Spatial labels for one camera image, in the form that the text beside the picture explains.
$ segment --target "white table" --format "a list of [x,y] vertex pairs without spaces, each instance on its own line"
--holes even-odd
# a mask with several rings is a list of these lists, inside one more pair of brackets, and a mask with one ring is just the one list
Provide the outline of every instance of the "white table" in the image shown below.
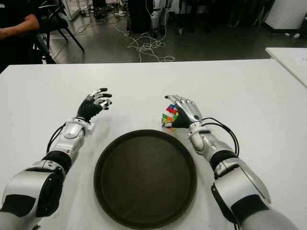
[[307,88],[307,48],[269,47],[265,51]]
[[[161,128],[166,94],[195,100],[203,116],[213,116],[237,135],[241,158],[267,185],[272,206],[300,229],[307,224],[307,91],[273,59],[144,64],[9,66],[0,75],[0,192],[21,169],[40,160],[54,130],[76,114],[88,92],[108,87],[109,111],[93,119],[64,184],[58,211],[42,230],[125,230],[96,202],[93,174],[103,149],[136,129]],[[233,146],[230,137],[214,131]],[[210,188],[213,173],[197,155],[184,130],[170,132],[190,151],[197,168],[197,191],[190,208],[165,230],[232,230]]]

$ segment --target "gray floor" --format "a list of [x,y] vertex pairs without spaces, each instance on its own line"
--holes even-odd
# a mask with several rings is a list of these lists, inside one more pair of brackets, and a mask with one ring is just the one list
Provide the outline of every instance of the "gray floor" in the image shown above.
[[[126,19],[118,19],[112,15],[106,23],[93,24],[86,28],[85,34],[77,35],[83,45],[83,53],[70,38],[55,61],[57,63],[127,63],[139,62],[139,53],[135,49],[127,49],[132,41],[115,29],[126,29]],[[71,30],[87,24],[91,17],[79,15],[70,23]],[[195,25],[195,32],[183,34],[176,32],[177,24],[170,21],[167,26],[167,36],[163,40],[166,47],[155,49],[158,56],[172,55],[176,61],[227,60],[270,58],[265,52],[266,47],[307,47],[307,40],[287,37],[284,34],[272,34],[263,27],[218,26],[210,34],[203,31],[202,23]],[[50,50],[53,57],[65,44],[61,36],[52,35]],[[154,57],[142,55],[142,62],[156,62]]]

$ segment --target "black chair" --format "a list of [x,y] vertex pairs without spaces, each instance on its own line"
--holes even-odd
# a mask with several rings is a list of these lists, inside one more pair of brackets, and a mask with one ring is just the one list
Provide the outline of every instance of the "black chair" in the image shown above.
[[40,33],[47,34],[47,47],[50,47],[50,32],[57,30],[67,41],[67,37],[61,31],[64,29],[67,33],[72,37],[72,39],[77,43],[80,49],[84,52],[84,48],[78,42],[76,37],[72,34],[72,32],[68,29],[68,23],[64,18],[59,16],[59,13],[66,15],[64,9],[65,6],[59,0],[47,0],[41,4],[39,8],[39,16],[40,16]]

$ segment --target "person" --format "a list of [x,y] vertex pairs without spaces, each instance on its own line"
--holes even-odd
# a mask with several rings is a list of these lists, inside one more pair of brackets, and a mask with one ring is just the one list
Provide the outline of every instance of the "person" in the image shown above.
[[30,64],[39,22],[30,0],[0,0],[0,73],[11,64]]

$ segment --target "black tray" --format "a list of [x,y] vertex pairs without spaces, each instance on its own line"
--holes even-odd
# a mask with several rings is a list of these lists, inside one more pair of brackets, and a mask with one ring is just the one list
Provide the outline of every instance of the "black tray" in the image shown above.
[[174,137],[138,130],[114,140],[100,156],[94,189],[103,210],[134,229],[153,229],[178,219],[196,190],[188,150]]

